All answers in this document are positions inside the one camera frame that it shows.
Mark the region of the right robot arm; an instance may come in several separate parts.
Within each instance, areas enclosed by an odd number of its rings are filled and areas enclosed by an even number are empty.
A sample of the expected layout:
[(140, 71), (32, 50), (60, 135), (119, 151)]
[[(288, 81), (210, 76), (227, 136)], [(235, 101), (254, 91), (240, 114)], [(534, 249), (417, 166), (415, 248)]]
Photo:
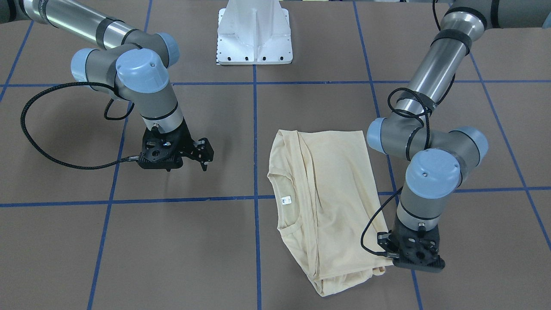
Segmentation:
[[(148, 34), (120, 19), (99, 12), (75, 0), (3, 0), (1, 23), (33, 20), (65, 30), (95, 48), (77, 51), (71, 59), (73, 83), (44, 90), (25, 104), (20, 126), (29, 143), (54, 163), (79, 170), (98, 170), (127, 161), (142, 169), (171, 171), (183, 166), (183, 159), (197, 161), (203, 171), (213, 161), (214, 151), (208, 139), (195, 141), (186, 124), (168, 73), (177, 63), (180, 50), (167, 33)], [(69, 164), (47, 154), (31, 137), (26, 127), (30, 107), (42, 96), (68, 87), (88, 87), (110, 96), (104, 118), (115, 100), (131, 103), (126, 116), (134, 110), (145, 123), (139, 155), (120, 158), (98, 166)]]

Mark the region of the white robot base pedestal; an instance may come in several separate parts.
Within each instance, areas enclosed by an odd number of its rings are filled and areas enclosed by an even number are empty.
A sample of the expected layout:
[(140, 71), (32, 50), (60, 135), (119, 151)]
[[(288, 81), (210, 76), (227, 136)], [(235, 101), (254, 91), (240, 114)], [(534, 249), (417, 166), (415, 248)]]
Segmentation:
[(229, 0), (218, 12), (217, 44), (219, 65), (290, 64), (290, 14), (279, 0)]

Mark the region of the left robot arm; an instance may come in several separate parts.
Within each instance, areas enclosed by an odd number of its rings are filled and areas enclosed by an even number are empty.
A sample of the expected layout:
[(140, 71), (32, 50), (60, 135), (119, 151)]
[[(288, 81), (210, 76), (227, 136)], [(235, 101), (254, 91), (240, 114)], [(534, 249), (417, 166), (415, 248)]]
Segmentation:
[(388, 95), (391, 114), (376, 118), (366, 134), (372, 149), (408, 161), (394, 225), (377, 234), (382, 251), (376, 255), (400, 268), (444, 269), (439, 220), (451, 194), (486, 156), (489, 143), (472, 126), (434, 130), (430, 118), (486, 31), (549, 29), (550, 7), (548, 0), (456, 0), (438, 21), (439, 31), (408, 85)]

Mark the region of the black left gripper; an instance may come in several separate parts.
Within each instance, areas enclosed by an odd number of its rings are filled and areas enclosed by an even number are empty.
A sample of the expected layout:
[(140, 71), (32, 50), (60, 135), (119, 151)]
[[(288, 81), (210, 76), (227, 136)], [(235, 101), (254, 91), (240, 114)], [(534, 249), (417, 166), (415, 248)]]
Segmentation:
[(446, 266), (439, 255), (439, 227), (429, 231), (413, 231), (395, 222), (389, 232), (378, 232), (377, 242), (396, 267), (440, 273)]

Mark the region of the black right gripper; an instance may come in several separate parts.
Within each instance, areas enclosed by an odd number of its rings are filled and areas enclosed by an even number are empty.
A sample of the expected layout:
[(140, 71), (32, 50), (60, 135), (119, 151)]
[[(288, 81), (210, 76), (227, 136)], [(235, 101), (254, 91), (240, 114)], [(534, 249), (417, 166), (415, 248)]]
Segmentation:
[(183, 166), (183, 157), (198, 161), (201, 169), (207, 171), (214, 159), (214, 150), (206, 138), (193, 140), (185, 121), (168, 133), (161, 133), (157, 127), (145, 129), (138, 157), (142, 169), (179, 169)]

